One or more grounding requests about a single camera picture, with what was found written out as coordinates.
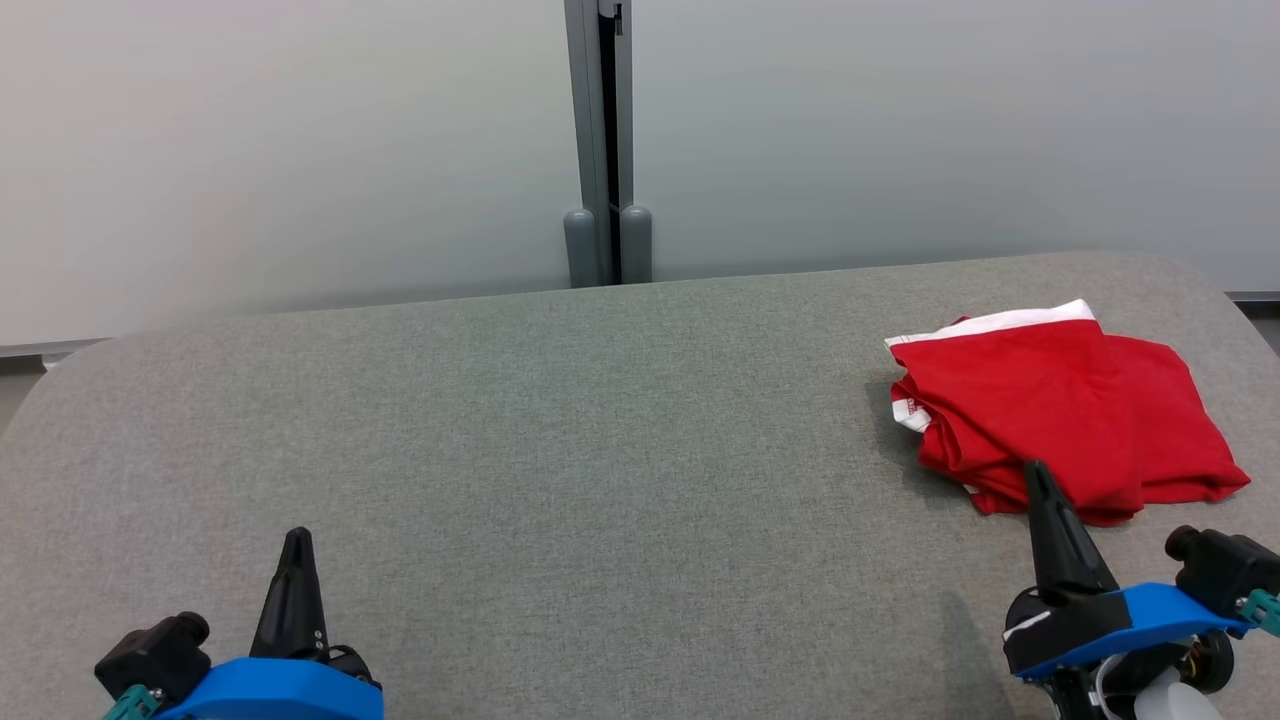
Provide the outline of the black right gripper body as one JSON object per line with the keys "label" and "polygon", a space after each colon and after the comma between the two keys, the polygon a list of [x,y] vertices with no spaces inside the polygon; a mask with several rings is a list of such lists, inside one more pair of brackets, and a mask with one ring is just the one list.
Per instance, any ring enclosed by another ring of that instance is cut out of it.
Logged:
{"label": "black right gripper body", "polygon": [[1069,594],[1053,606],[1036,589],[1023,591],[1005,616],[1004,655],[1014,676],[1042,678],[1126,653],[1134,621],[1132,591]]}

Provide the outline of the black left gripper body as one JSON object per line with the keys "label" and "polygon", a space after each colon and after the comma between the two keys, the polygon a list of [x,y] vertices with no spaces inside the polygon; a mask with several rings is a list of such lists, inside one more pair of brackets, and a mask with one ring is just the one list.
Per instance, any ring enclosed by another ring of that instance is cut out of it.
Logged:
{"label": "black left gripper body", "polygon": [[352,646],[333,644],[326,648],[325,665],[381,692],[381,683],[375,679],[369,664]]}

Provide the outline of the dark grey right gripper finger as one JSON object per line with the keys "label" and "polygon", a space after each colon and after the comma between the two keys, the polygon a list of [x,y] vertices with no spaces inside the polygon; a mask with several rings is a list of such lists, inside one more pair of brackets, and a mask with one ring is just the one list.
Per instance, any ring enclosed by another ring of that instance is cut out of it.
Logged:
{"label": "dark grey right gripper finger", "polygon": [[1041,600],[1064,606],[1076,597],[1117,591],[1119,583],[1050,466],[1041,460],[1027,462],[1024,480]]}

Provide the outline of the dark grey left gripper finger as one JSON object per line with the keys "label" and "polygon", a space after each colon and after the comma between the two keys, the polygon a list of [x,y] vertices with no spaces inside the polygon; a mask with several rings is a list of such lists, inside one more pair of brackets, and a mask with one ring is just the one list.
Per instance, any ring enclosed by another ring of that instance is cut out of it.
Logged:
{"label": "dark grey left gripper finger", "polygon": [[285,533],[250,655],[255,659],[315,661],[328,648],[314,538],[307,528],[297,527]]}

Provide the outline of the red basketball jersey white sleeves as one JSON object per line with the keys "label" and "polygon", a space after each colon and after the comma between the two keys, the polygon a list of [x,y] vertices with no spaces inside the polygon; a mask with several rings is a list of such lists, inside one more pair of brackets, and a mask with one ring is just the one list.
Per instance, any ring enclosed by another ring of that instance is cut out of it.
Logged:
{"label": "red basketball jersey white sleeves", "polygon": [[1146,506],[1217,502],[1245,487],[1249,477],[1207,414],[1185,363],[1165,345],[1106,340],[1132,410]]}

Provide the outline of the grey partition post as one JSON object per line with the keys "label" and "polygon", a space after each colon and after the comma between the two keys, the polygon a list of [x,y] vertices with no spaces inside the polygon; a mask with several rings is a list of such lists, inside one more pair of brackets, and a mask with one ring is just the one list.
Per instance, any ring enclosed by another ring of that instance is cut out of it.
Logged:
{"label": "grey partition post", "polygon": [[612,0],[614,20],[614,114],[620,182],[620,281],[652,282],[652,214],[634,199],[634,54],[632,0]]}
{"label": "grey partition post", "polygon": [[563,0],[580,208],[564,215],[570,282],[575,288],[616,282],[611,161],[598,0]]}

